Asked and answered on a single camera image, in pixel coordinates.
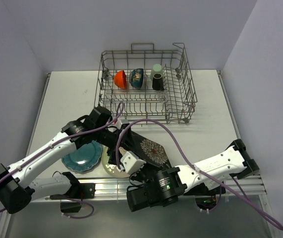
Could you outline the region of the black floral square plate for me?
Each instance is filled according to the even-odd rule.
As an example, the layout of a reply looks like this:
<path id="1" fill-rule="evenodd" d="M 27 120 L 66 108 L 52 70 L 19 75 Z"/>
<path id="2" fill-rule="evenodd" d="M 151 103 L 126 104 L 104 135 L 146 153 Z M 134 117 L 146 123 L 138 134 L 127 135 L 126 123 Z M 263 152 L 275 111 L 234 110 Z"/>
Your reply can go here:
<path id="1" fill-rule="evenodd" d="M 166 151 L 161 144 L 131 130 L 128 131 L 124 143 L 129 151 L 132 151 L 146 163 L 159 169 L 171 167 Z"/>

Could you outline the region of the orange bowl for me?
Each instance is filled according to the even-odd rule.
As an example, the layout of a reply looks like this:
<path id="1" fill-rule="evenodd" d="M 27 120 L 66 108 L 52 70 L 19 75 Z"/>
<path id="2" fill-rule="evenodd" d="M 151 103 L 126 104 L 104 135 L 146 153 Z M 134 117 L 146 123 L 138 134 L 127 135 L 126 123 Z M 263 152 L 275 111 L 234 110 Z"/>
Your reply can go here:
<path id="1" fill-rule="evenodd" d="M 119 71 L 113 78 L 114 84 L 120 89 L 127 89 L 127 79 L 124 70 Z"/>

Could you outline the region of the blue patterned bowl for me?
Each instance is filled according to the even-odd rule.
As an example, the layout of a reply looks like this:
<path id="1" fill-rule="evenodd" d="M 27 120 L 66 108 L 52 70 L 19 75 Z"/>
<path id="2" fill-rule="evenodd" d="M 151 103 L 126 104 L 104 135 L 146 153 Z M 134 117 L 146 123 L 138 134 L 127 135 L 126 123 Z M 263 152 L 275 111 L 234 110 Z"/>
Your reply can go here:
<path id="1" fill-rule="evenodd" d="M 141 89 L 144 79 L 144 69 L 137 68 L 134 69 L 129 76 L 129 83 L 135 89 Z"/>

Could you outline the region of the clear drinking glass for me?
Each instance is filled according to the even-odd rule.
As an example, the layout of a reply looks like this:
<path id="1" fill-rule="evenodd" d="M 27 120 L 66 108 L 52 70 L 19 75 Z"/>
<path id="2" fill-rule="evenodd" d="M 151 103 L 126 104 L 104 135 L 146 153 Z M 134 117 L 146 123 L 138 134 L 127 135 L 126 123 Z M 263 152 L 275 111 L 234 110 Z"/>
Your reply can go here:
<path id="1" fill-rule="evenodd" d="M 166 103 L 169 99 L 169 94 L 166 91 L 160 91 L 158 93 L 158 101 L 161 103 Z"/>

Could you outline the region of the black mug brown inside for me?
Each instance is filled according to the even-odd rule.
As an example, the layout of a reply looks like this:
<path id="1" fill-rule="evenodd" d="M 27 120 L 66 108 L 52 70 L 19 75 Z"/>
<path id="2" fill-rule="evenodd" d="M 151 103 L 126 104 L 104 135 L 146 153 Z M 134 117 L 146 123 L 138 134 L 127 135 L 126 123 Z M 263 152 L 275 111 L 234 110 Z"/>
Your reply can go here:
<path id="1" fill-rule="evenodd" d="M 164 91 L 163 75 L 155 73 L 152 79 L 152 88 L 156 91 Z"/>

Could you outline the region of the light green plastic cup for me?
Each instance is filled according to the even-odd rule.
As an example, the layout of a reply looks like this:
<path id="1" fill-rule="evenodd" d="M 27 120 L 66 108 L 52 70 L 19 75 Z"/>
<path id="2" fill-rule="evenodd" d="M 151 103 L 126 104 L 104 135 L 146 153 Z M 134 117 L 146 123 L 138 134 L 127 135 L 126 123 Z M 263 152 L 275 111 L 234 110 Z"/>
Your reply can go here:
<path id="1" fill-rule="evenodd" d="M 151 69 L 150 79 L 153 80 L 155 74 L 163 75 L 163 67 L 160 64 L 153 65 Z"/>

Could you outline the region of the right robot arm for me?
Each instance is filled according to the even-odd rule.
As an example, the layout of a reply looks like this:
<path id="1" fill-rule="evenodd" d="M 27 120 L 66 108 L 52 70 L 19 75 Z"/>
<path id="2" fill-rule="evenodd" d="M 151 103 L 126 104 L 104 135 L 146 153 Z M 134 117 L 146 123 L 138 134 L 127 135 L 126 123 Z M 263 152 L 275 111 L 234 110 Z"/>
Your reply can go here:
<path id="1" fill-rule="evenodd" d="M 127 202 L 132 212 L 153 206 L 166 207 L 177 202 L 181 195 L 208 195 L 212 189 L 222 188 L 228 178 L 244 179 L 258 172 L 259 167 L 246 152 L 245 144 L 237 139 L 222 153 L 192 166 L 142 168 L 136 173 L 141 185 L 127 191 Z"/>

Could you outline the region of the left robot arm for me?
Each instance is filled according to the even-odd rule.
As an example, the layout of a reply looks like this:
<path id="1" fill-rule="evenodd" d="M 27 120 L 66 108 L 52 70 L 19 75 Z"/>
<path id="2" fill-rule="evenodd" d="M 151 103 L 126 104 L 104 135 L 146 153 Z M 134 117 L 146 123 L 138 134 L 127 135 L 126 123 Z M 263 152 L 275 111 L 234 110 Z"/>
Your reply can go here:
<path id="1" fill-rule="evenodd" d="M 111 112 L 98 106 L 89 115 L 68 122 L 44 146 L 8 167 L 0 164 L 0 202 L 10 214 L 24 209 L 32 200 L 61 195 L 74 198 L 80 190 L 79 180 L 70 172 L 56 177 L 38 179 L 38 175 L 62 157 L 97 141 L 111 147 L 116 135 L 108 130 L 124 110 L 120 103 L 113 118 Z"/>

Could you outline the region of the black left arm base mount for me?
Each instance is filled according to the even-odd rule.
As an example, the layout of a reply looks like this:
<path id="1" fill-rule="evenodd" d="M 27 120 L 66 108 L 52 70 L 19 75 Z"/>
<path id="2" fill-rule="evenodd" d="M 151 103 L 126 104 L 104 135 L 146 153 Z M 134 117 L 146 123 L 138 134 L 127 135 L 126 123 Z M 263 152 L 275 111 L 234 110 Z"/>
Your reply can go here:
<path id="1" fill-rule="evenodd" d="M 91 213 L 95 211 L 93 205 L 84 202 L 86 199 L 95 197 L 94 183 L 80 183 L 78 188 L 72 188 L 71 192 L 66 194 L 50 195 L 50 200 L 68 200 L 68 202 L 60 203 L 62 213 L 72 214 L 78 213 L 82 208 L 91 208 Z"/>

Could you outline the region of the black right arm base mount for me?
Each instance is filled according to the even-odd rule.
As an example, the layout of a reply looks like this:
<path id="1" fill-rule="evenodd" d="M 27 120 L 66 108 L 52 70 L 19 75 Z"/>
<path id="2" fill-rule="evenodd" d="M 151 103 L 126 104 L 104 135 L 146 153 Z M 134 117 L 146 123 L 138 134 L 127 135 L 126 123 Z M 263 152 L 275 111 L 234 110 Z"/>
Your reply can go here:
<path id="1" fill-rule="evenodd" d="M 195 204 L 201 213 L 209 214 L 215 210 L 221 201 L 221 197 L 225 194 L 226 189 L 221 185 L 217 185 L 216 188 L 208 190 L 208 188 L 202 183 L 184 194 L 184 196 L 195 196 Z"/>

